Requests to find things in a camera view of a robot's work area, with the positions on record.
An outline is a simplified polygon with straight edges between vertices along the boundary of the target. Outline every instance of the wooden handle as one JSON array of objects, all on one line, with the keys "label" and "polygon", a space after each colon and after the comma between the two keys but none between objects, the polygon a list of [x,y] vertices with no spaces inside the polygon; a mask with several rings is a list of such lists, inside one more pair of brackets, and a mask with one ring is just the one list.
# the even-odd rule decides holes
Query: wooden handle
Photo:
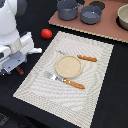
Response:
[{"label": "wooden handle", "polygon": [[78,83],[72,82],[72,81],[67,80],[67,79],[64,79],[63,82],[66,84],[72,85],[76,88],[79,88],[79,89],[85,89],[85,87],[82,84],[78,84]]},{"label": "wooden handle", "polygon": [[88,61],[93,61],[93,62],[96,62],[96,61],[97,61],[96,58],[92,58],[92,57],[81,56],[81,55],[78,55],[77,57],[78,57],[79,59],[83,59],[83,60],[88,60]]},{"label": "wooden handle", "polygon": [[24,75],[24,71],[20,68],[20,66],[17,66],[16,70],[20,75]]}]

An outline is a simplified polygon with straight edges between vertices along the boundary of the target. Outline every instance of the red ball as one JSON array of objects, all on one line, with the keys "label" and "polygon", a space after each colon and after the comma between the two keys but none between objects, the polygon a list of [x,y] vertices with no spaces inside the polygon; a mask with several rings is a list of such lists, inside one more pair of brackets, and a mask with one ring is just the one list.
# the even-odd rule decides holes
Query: red ball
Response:
[{"label": "red ball", "polygon": [[50,39],[52,37],[52,31],[49,29],[43,29],[41,31],[41,36],[45,39]]}]

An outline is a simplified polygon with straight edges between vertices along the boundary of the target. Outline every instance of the pot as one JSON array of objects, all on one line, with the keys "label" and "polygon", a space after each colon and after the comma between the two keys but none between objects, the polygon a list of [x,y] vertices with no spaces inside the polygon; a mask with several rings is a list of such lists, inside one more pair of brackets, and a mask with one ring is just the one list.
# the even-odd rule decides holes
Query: pot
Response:
[{"label": "pot", "polygon": [[118,17],[119,17],[120,25],[125,30],[128,30],[128,4],[118,9]]},{"label": "pot", "polygon": [[62,20],[73,20],[77,17],[78,7],[82,6],[75,0],[61,0],[57,3],[58,16]]},{"label": "pot", "polygon": [[96,24],[100,21],[102,10],[97,6],[84,6],[80,11],[80,19],[86,24]]}]

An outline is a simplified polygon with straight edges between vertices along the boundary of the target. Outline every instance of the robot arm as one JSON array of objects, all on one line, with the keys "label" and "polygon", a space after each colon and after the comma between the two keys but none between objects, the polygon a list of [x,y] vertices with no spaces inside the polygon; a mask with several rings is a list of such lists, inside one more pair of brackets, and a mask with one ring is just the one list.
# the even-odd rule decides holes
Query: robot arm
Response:
[{"label": "robot arm", "polygon": [[16,29],[15,16],[22,16],[26,8],[26,0],[0,0],[0,75],[10,74],[27,54],[42,52],[34,48],[30,32],[20,38]]}]

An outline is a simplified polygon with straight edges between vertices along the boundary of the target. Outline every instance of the striped placemat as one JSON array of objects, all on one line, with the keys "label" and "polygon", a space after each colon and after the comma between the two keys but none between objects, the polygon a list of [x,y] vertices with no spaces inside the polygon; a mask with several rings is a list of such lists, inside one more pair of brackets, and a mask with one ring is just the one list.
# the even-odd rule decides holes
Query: striped placemat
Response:
[{"label": "striped placemat", "polygon": [[[90,128],[112,49],[113,45],[59,31],[13,96],[81,128]],[[84,90],[44,78],[45,71],[57,75],[55,63],[63,55],[56,51],[97,58],[97,62],[81,60],[82,73],[71,79],[83,84]]]}]

